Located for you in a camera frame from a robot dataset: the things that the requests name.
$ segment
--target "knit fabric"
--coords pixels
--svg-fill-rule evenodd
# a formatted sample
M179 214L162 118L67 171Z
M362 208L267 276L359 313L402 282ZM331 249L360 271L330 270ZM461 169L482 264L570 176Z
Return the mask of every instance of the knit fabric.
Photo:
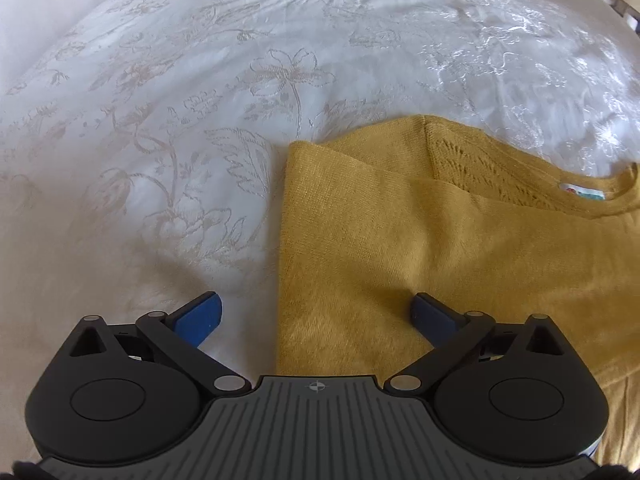
M278 373L375 374L430 349L408 305L428 292L498 322L552 316L610 402L606 462L640 466L640 187L544 160L433 116L289 150ZM592 200L561 188L600 190Z

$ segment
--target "yellow sweater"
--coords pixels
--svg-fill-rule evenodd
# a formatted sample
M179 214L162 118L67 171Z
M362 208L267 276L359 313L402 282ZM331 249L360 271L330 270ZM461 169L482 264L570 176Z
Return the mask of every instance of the yellow sweater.
M640 184L588 178L414 116L289 151L278 373L392 375L430 349L428 292L498 322L552 316L609 399L600 457L640 466ZM601 190L592 200L561 187Z

